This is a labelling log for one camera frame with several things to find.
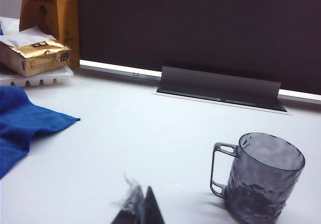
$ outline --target desk surface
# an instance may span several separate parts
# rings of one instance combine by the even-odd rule
[[[166,223],[237,223],[209,189],[215,142],[264,132],[296,145],[306,166],[278,223],[319,223],[321,106],[287,101],[281,115],[153,94],[156,83],[77,69],[69,82],[27,87],[30,100],[80,117],[34,137],[1,180],[1,223],[110,223],[128,186],[151,185]],[[218,155],[226,183],[232,157]]]

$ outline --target paper bag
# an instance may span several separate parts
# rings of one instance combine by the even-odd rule
[[[19,30],[38,28],[72,49],[70,67],[79,66],[77,0],[22,0]]]

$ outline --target plastic tray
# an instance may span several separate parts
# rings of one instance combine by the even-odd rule
[[[0,85],[1,86],[10,86],[12,83],[18,87],[25,87],[26,82],[29,82],[30,86],[38,86],[40,80],[43,81],[44,85],[51,85],[54,82],[54,79],[58,84],[63,84],[69,77],[72,77],[74,73],[72,70],[67,67],[60,67],[51,71],[46,71],[40,74],[37,74],[32,77],[24,77],[22,75],[16,74],[9,68],[0,64]]]

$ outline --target blue towel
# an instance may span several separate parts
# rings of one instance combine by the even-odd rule
[[[32,104],[19,87],[0,86],[0,179],[28,154],[35,133],[57,132],[78,120]]]

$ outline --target cup handle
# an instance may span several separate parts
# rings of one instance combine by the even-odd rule
[[[225,147],[230,147],[233,149],[233,152],[229,152],[229,151],[226,151],[226,150],[223,150],[221,148],[221,146],[225,146]],[[211,181],[210,181],[210,188],[211,188],[211,191],[218,197],[220,198],[223,198],[225,199],[225,188],[226,188],[226,185],[223,185],[223,184],[219,184],[219,183],[216,183],[214,180],[213,180],[213,173],[214,173],[214,156],[215,156],[215,152],[216,151],[219,151],[219,152],[222,152],[224,154],[227,154],[227,155],[230,155],[230,156],[233,156],[233,157],[238,157],[237,154],[236,154],[236,150],[237,150],[237,145],[230,145],[230,144],[224,144],[224,143],[216,143],[214,145],[214,149],[213,149],[213,157],[212,157],[212,171],[211,171]],[[213,185],[216,185],[218,187],[220,187],[222,189],[222,192],[221,193],[218,193],[216,190],[214,190],[213,188]]]

